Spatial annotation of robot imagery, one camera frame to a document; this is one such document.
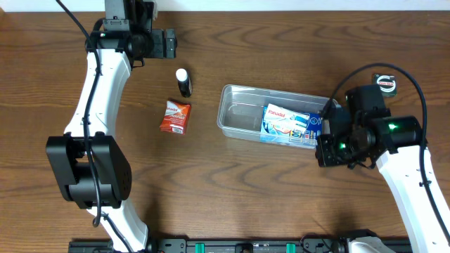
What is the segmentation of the blue Cool Fever box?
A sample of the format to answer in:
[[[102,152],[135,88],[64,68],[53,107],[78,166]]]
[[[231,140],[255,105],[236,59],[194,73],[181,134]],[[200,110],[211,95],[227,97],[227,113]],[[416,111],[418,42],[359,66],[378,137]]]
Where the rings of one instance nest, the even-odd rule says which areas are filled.
[[[317,138],[322,132],[322,120],[318,114],[309,112],[300,112],[309,115],[309,123],[307,130],[300,135],[299,138],[294,136],[276,136],[262,132],[262,125],[260,129],[260,141],[264,143],[273,143],[278,145],[289,145],[298,148],[315,148],[317,145]]]

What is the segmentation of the green round tin box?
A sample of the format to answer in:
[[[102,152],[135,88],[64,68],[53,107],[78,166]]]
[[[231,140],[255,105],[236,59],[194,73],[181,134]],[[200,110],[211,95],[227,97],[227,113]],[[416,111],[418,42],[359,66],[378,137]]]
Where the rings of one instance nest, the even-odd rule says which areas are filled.
[[[380,87],[384,97],[394,97],[397,95],[397,80],[392,74],[374,73],[372,83]]]

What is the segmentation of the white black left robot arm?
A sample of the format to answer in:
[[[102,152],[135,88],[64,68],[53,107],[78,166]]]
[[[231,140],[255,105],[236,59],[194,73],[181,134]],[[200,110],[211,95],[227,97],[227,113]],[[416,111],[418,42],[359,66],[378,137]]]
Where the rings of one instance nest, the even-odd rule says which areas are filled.
[[[157,252],[148,226],[130,200],[131,166],[115,140],[122,92],[133,69],[146,59],[174,58],[176,34],[153,28],[152,0],[105,3],[105,16],[85,33],[87,71],[77,108],[46,154],[61,195],[93,216],[114,252]]]

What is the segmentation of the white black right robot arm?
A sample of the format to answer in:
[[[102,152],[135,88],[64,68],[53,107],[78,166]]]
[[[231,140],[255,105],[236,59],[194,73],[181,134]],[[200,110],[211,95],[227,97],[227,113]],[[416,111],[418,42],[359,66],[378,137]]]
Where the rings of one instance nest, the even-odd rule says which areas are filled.
[[[345,94],[346,108],[324,118],[330,131],[316,147],[320,167],[377,168],[394,196],[413,252],[448,252],[449,207],[432,168],[430,151],[420,148],[423,132],[414,116],[393,117],[380,88],[360,86]]]

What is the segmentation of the white blue Panadol box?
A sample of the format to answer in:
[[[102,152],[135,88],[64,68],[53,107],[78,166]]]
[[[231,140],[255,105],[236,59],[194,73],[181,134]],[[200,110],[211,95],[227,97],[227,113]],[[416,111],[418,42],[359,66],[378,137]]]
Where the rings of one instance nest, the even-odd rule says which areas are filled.
[[[309,115],[268,104],[264,108],[262,132],[299,138],[307,130]]]

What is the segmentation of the clear plastic container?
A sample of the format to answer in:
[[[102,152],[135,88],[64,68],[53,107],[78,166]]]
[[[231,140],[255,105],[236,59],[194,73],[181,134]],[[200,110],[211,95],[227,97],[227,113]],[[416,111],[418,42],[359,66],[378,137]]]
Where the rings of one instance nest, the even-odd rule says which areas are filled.
[[[326,97],[227,84],[222,90],[217,124],[225,136],[261,142],[262,115],[268,104],[320,116],[327,101]],[[321,133],[328,131],[328,123],[322,120]]]

